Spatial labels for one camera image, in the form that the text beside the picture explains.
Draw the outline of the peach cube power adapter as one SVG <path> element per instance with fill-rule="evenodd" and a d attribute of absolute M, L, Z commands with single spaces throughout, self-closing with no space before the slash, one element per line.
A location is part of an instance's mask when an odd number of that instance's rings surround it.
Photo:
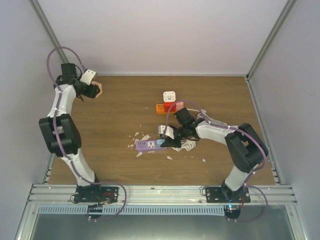
<path fill-rule="evenodd" d="M 97 81 L 92 81 L 91 84 L 92 84 L 93 90 L 94 90 L 93 97 L 98 98 L 103 93 L 102 84 Z"/>

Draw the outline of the purple power strip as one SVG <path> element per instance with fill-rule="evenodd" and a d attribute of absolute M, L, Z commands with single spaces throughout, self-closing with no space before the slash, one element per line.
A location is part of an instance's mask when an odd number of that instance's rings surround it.
<path fill-rule="evenodd" d="M 166 147 L 158 147 L 157 140 L 140 140 L 135 144 L 137 152 L 156 152 L 166 150 Z"/>

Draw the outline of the orange power strip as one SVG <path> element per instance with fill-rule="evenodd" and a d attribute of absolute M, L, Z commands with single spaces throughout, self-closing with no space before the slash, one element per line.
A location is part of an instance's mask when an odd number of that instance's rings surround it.
<path fill-rule="evenodd" d="M 158 114 L 158 115 L 167 114 L 167 112 L 165 112 L 165 109 L 164 109 L 164 104 L 156 104 L 155 111 L 156 111 L 156 114 Z"/>

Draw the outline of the light blue usb charger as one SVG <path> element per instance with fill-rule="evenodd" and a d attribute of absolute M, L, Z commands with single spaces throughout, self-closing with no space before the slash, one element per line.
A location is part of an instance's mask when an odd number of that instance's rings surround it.
<path fill-rule="evenodd" d="M 165 142 L 165 139 L 158 139 L 158 140 L 156 141 L 157 147 L 158 147 L 158 148 L 161 148 L 161 145 L 162 145 L 164 142 Z"/>

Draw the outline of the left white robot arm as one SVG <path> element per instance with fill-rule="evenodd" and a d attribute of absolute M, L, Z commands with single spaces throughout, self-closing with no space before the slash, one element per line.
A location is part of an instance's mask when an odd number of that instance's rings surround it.
<path fill-rule="evenodd" d="M 79 67 L 74 63 L 61 64 L 61 75 L 54 81 L 55 97 L 47 117 L 38 122 L 45 144 L 50 153 L 61 158 L 70 168 L 79 187 L 87 187 L 86 197 L 98 202 L 103 189 L 82 153 L 82 139 L 71 112 L 74 100 L 83 97 L 95 99 L 102 94 L 102 85 L 94 79 L 97 73 L 85 70 L 77 74 Z"/>

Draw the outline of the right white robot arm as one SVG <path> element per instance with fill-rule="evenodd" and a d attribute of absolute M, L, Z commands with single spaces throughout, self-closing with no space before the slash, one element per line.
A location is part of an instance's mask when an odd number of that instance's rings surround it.
<path fill-rule="evenodd" d="M 251 175 L 267 162 L 268 149 L 254 128 L 248 123 L 232 126 L 216 121 L 202 110 L 194 118 L 185 107 L 175 112 L 174 117 L 180 127 L 158 126 L 158 133 L 164 138 L 161 147 L 181 148 L 182 140 L 189 138 L 211 140 L 227 146 L 233 167 L 222 182 L 220 191 L 223 200 L 234 202 L 244 191 Z"/>

